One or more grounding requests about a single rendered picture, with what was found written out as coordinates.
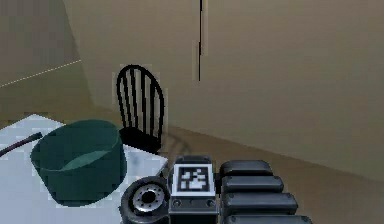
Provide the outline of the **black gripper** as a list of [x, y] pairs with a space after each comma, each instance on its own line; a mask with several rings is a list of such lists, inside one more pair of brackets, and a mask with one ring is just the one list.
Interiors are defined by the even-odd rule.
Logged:
[[121, 197], [122, 224], [169, 224], [166, 180], [149, 176], [133, 182]]

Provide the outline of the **white dining table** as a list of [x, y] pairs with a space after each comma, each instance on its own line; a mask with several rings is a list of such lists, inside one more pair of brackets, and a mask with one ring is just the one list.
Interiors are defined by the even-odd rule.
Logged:
[[120, 224], [121, 196], [134, 181], [161, 173], [168, 160], [130, 146], [124, 148], [127, 175], [108, 197], [83, 207], [57, 204], [36, 173], [22, 145], [0, 157], [0, 224]]

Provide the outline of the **dark green pot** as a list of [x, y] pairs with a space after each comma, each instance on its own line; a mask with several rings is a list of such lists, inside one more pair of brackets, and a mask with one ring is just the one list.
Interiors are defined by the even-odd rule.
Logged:
[[46, 134], [35, 132], [0, 150], [0, 158], [35, 142], [30, 162], [55, 202], [80, 207], [98, 202], [123, 182], [127, 163], [118, 128], [79, 120]]

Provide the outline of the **black spindle-back chair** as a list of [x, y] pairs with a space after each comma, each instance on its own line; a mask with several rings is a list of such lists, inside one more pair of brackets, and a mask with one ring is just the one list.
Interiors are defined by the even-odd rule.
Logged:
[[116, 95], [122, 142], [157, 155], [162, 147], [165, 100], [155, 76], [140, 65], [126, 65], [118, 73]]

